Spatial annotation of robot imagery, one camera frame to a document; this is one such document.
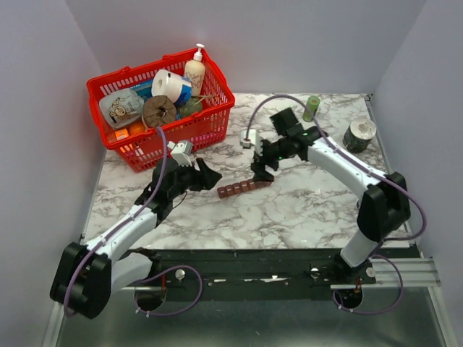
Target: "plastic basket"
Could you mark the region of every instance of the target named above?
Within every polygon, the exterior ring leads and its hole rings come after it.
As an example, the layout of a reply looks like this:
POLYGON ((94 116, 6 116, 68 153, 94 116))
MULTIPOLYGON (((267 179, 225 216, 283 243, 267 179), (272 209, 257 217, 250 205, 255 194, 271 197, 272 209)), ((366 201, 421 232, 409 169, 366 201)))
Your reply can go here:
MULTIPOLYGON (((159 69, 166 69, 183 75, 184 66, 193 58, 196 48, 163 56, 141 67, 125 67, 119 71, 96 77, 87 82, 90 95, 90 111, 100 131, 103 144, 109 150, 115 150, 135 171, 140 172, 156 165, 162 157, 162 140, 156 129, 144 134, 136 134, 122 140, 116 140, 114 130, 106 123, 98 107, 104 96, 142 82, 151 80, 159 69)), ((226 80, 217 64, 203 50, 205 77, 201 95, 214 95, 203 100, 203 111, 190 117, 163 126, 168 141, 189 140, 193 151, 222 141, 226 136, 230 109, 234 106, 234 96, 226 85, 226 80)))

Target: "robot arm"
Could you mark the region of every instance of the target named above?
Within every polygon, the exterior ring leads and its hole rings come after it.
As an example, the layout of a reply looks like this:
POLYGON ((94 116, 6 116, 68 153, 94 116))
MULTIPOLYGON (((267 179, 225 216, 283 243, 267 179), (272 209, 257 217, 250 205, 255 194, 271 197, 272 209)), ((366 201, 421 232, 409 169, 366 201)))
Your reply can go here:
POLYGON ((71 288, 69 298, 69 308, 88 318, 99 315, 111 293, 147 278, 152 271, 157 271, 157 259, 153 259, 149 253, 137 250, 128 252, 129 248, 167 218, 176 197, 184 194, 187 189, 195 192, 210 190, 222 177, 209 169, 201 158, 196 160, 199 170, 195 168, 195 164, 188 158, 191 142, 181 141, 176 145, 170 142, 169 148, 172 150, 172 158, 167 158, 160 189, 153 200, 148 203, 149 196, 161 179, 162 161, 153 171, 152 182, 118 223, 86 244, 73 242, 64 249, 50 290, 50 297, 54 301, 64 303, 64 296, 77 266, 97 244, 103 245, 85 263, 71 288), (134 217, 143 205, 146 208, 134 217), (121 221, 127 219, 128 222, 112 234, 121 221))
POLYGON ((359 199, 359 230, 336 257, 335 265, 342 274, 354 273, 384 238, 410 217, 410 208, 408 199, 402 193, 361 171, 338 152, 344 152, 368 168, 370 173, 385 177, 406 189, 404 177, 397 172, 388 175, 375 169, 338 145, 335 149, 328 146, 318 128, 303 129, 290 108, 273 115, 271 121, 281 136, 275 142, 261 140, 255 130, 250 131, 247 139, 245 131, 241 135, 243 147, 255 147, 251 164, 254 181, 273 181, 273 175, 267 172, 266 166, 277 170, 280 160, 298 155, 301 160, 324 168, 351 189, 359 199))

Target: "soap dispenser bottle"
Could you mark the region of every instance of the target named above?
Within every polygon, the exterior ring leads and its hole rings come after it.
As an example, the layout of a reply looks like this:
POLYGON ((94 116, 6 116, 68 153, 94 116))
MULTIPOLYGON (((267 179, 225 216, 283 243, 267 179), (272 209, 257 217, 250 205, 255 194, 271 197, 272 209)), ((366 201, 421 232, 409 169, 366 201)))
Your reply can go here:
POLYGON ((191 96, 199 96, 201 93, 201 87, 203 86, 205 66, 201 62, 203 60, 203 54, 201 49, 204 45, 197 43, 197 52, 193 56, 193 59, 185 64, 184 76, 191 82, 191 96))

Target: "green bottle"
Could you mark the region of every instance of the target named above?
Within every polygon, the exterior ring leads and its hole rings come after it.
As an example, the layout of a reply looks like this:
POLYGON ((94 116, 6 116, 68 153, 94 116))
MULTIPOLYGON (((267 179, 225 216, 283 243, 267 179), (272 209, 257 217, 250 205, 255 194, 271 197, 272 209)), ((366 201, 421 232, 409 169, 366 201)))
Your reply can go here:
POLYGON ((304 121, 312 121, 313 117, 317 113, 318 106, 320 105, 320 98, 315 95, 311 95, 307 100, 307 108, 310 110, 310 113, 304 110, 304 114, 302 115, 302 119, 304 121))

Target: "metal floor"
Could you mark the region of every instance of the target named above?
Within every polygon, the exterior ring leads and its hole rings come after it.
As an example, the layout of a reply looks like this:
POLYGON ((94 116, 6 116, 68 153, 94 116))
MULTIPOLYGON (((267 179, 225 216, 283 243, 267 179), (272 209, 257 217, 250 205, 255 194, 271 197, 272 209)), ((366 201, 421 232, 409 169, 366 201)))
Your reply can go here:
MULTIPOLYGON (((365 289, 360 306, 380 309, 397 289, 365 289)), ((165 311, 185 303, 166 303, 165 311)), ((58 346, 302 347, 445 346, 426 288, 406 289, 394 311, 377 316, 340 312, 331 301, 200 302, 176 317, 135 314, 132 291, 111 297, 94 320, 64 321, 58 346)))

